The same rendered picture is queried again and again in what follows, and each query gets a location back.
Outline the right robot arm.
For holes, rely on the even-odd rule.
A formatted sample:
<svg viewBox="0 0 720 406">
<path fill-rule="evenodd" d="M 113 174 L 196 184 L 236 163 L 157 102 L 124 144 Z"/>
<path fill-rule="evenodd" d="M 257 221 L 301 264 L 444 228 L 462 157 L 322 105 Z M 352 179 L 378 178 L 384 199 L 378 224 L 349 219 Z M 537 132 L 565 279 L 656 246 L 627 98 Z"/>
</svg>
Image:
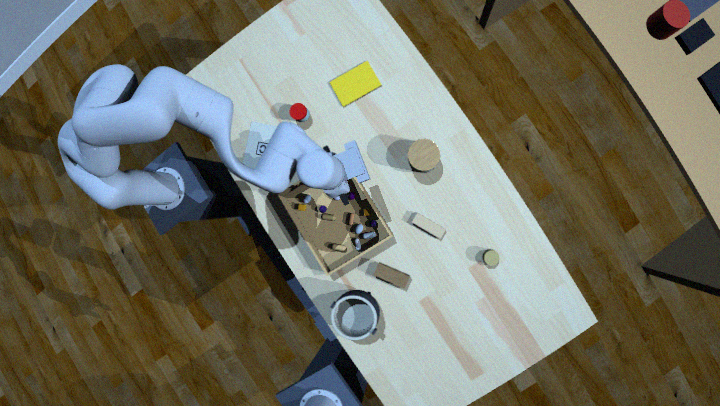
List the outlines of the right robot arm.
<svg viewBox="0 0 720 406">
<path fill-rule="evenodd" d="M 313 389 L 313 390 L 307 392 L 303 396 L 303 398 L 300 402 L 300 406 L 343 406 L 343 405 L 342 405 L 341 400 L 338 398 L 338 396 L 335 395 L 333 392 L 326 390 L 326 389 Z"/>
</svg>

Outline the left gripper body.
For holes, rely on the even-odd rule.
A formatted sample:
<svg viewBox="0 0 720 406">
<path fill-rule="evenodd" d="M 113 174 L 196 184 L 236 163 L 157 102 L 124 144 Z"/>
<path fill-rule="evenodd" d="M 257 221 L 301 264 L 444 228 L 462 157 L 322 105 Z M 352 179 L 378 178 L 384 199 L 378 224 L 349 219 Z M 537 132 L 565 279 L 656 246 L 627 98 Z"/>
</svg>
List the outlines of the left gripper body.
<svg viewBox="0 0 720 406">
<path fill-rule="evenodd" d="M 327 152 L 327 153 L 329 153 L 329 154 L 331 154 L 331 155 L 333 155 L 333 156 L 336 155 L 336 153 L 334 153 L 334 152 Z M 341 194 L 343 194 L 343 193 L 344 193 L 344 194 L 348 193 L 348 192 L 350 191 L 350 188 L 349 188 L 348 182 L 347 182 L 347 180 L 346 180 L 346 181 L 342 182 L 338 187 L 336 187 L 336 188 L 334 188 L 334 189 L 331 189 L 331 190 L 323 190 L 323 191 L 325 192 L 325 194 L 326 194 L 327 196 L 329 196 L 329 197 L 331 197 L 331 198 L 336 198 L 336 197 L 338 197 L 339 195 L 341 195 Z"/>
</svg>

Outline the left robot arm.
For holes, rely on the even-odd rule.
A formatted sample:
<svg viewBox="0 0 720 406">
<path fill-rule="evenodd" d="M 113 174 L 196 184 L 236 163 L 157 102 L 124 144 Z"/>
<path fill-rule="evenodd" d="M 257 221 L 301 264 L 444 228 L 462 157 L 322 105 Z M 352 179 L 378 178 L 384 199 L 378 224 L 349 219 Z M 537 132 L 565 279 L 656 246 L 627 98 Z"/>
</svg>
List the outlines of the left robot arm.
<svg viewBox="0 0 720 406">
<path fill-rule="evenodd" d="M 231 146 L 232 100 L 167 66 L 151 70 L 139 87 L 127 66 L 105 66 L 86 80 L 73 113 L 58 135 L 64 167 L 77 186 L 109 210 L 131 205 L 170 210 L 181 203 L 185 183 L 175 169 L 118 169 L 119 145 L 157 141 L 174 121 L 208 137 L 238 178 L 271 193 L 283 192 L 296 171 L 305 186 L 323 190 L 353 177 L 358 183 L 370 180 L 355 140 L 332 156 L 286 121 L 275 129 L 256 168 L 246 166 Z"/>
</svg>

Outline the white recipe card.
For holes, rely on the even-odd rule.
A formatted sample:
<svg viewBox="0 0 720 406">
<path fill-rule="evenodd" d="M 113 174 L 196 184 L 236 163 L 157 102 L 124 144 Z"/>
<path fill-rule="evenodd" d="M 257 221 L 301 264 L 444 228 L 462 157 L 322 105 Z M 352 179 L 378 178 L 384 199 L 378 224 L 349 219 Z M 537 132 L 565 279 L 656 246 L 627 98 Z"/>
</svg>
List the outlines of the white recipe card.
<svg viewBox="0 0 720 406">
<path fill-rule="evenodd" d="M 255 169 L 277 126 L 251 122 L 243 164 Z"/>
</svg>

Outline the grey round pot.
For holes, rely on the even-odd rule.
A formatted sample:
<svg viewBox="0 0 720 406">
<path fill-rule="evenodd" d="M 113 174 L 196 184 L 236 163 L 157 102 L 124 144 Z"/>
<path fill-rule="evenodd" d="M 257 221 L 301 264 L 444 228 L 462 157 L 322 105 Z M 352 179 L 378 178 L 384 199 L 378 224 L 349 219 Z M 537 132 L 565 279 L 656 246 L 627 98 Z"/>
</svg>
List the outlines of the grey round pot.
<svg viewBox="0 0 720 406">
<path fill-rule="evenodd" d="M 371 292 L 367 293 L 362 290 L 348 291 L 341 295 L 337 302 L 334 301 L 330 307 L 333 308 L 331 311 L 333 328 L 343 338 L 361 340 L 371 333 L 372 335 L 376 333 L 377 328 L 375 327 L 379 321 L 380 310 Z"/>
</svg>

